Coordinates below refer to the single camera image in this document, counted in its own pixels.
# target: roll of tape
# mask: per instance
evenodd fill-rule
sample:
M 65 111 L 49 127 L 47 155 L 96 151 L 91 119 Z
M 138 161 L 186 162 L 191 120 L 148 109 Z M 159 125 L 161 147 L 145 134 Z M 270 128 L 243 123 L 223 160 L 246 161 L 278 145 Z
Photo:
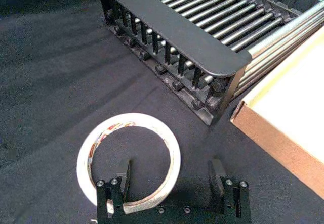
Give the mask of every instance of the roll of tape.
M 177 181 L 181 165 L 180 149 L 176 137 L 163 122 L 152 116 L 139 113 L 121 114 L 107 119 L 88 135 L 81 146 L 76 165 L 77 180 L 83 193 L 94 205 L 97 205 L 96 187 L 91 176 L 91 164 L 95 150 L 115 130 L 132 126 L 152 130 L 163 139 L 170 153 L 170 167 L 163 183 L 154 193 L 144 199 L 124 203 L 126 214 L 156 207 L 168 196 Z M 107 211 L 114 213 L 111 200 L 107 201 Z

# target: black fabric surface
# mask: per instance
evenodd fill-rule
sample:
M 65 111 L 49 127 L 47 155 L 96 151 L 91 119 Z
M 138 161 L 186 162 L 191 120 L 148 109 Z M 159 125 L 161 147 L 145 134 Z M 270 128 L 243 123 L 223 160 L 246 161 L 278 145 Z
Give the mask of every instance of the black fabric surface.
M 208 205 L 207 161 L 218 157 L 228 175 L 249 182 L 253 223 L 324 223 L 324 201 L 229 122 L 239 99 L 205 126 L 108 31 L 99 0 L 2 4 L 0 223 L 96 218 L 77 182 L 77 155 L 99 123 L 129 112 L 160 119 L 178 139 L 170 198 Z M 96 151 L 94 179 L 110 179 L 123 158 L 132 160 L 129 200 L 152 193 L 170 162 L 154 133 L 121 129 Z

